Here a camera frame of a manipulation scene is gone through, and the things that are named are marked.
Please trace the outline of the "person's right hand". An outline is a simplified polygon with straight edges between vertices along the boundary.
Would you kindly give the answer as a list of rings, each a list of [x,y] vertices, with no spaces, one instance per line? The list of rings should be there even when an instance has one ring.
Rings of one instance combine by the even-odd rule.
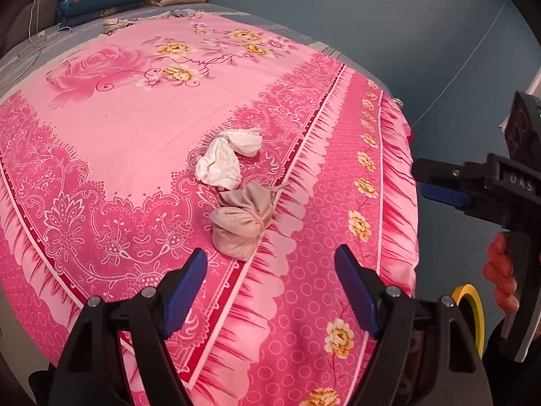
[[[514,279],[513,264],[507,252],[505,233],[496,235],[488,247],[487,256],[488,260],[482,272],[484,278],[495,286],[495,301],[505,314],[515,313],[519,308],[519,301],[514,295],[517,281]]]

